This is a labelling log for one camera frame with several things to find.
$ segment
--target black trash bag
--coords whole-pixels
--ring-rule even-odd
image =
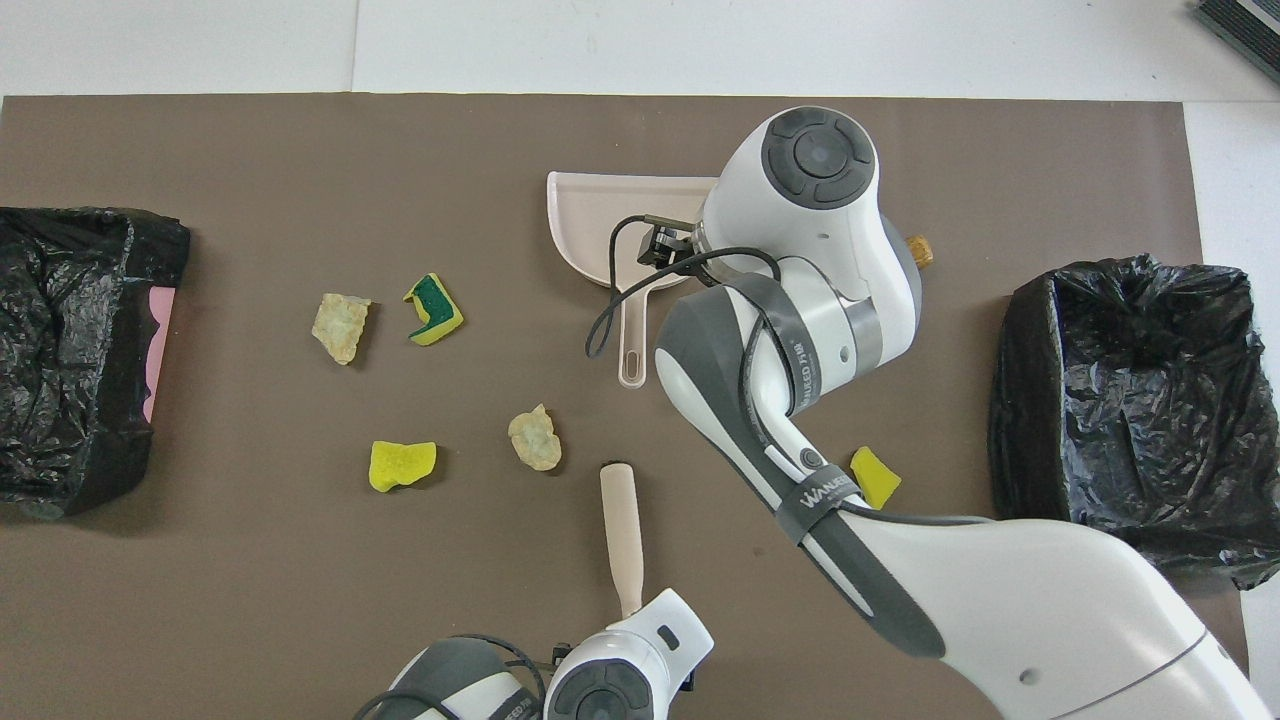
[[[1280,569],[1276,411],[1248,277],[1147,255],[1019,288],[988,446],[997,511],[1110,533],[1240,589]]]
[[[142,210],[0,209],[0,501],[54,519],[142,480],[150,292],[189,243]]]

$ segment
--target white tile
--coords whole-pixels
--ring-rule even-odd
[[[0,95],[351,88],[357,0],[3,0]]]
[[[353,87],[1280,100],[1184,0],[361,0]]]
[[[1184,108],[1204,261],[1249,273],[1262,365],[1280,392],[1280,102]],[[1242,593],[1251,680],[1280,712],[1280,579]]]

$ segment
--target yellow sponge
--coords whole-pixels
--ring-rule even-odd
[[[374,441],[369,455],[369,484],[378,492],[411,486],[435,469],[435,443],[399,445]]]
[[[462,324],[462,311],[453,299],[444,292],[444,283],[435,273],[428,273],[404,293],[404,302],[412,302],[424,327],[408,336],[413,342],[426,346],[452,333]]]
[[[902,484],[902,478],[881,462],[869,447],[858,448],[852,461],[849,462],[849,469],[854,471],[854,479],[863,488],[867,502],[876,510],[883,509],[897,486]]]

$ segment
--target brown tabletop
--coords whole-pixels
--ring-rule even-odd
[[[627,391],[612,356],[582,354],[607,292],[552,245],[548,170],[714,176],[806,101],[6,99],[0,204],[145,208],[196,238],[146,480],[69,521],[0,511],[0,717],[346,717],[453,633],[547,657],[616,619],[609,459],[636,469],[646,598],[676,588],[717,641],[677,716],[995,716],[945,665],[876,635],[655,377]],[[876,450],[904,478],[891,510],[989,515],[1005,299],[1074,260],[1199,260],[1181,109],[820,102],[868,128],[883,211],[937,263],[915,346],[797,423],[829,457]],[[399,299],[426,272],[467,322],[422,348]],[[694,290],[655,293],[650,333]],[[379,302],[352,366],[308,334],[323,292]],[[539,402],[566,447],[550,475],[506,437]],[[374,439],[435,441],[443,460],[380,495]],[[1236,593],[1183,589],[1243,662]]]

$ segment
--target dustpan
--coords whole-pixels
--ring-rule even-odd
[[[714,183],[716,178],[548,173],[547,219],[552,240],[575,270],[608,287],[609,233],[618,220],[650,214],[692,222]],[[653,273],[653,268],[636,263],[648,229],[646,224],[634,223],[618,234],[617,279],[622,290]],[[644,386],[648,373],[649,292],[685,279],[668,275],[622,302],[618,382],[623,387]]]

